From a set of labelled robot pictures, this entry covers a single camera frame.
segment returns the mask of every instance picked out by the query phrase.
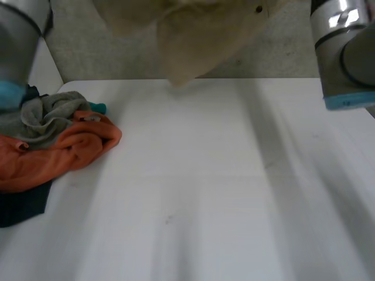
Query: white tabletop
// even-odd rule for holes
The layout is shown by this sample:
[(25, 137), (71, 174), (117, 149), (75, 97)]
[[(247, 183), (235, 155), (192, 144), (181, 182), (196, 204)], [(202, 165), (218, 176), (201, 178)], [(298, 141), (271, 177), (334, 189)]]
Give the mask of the white tabletop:
[(375, 279), (375, 120), (317, 79), (75, 81), (121, 143), (0, 230), (0, 280)]

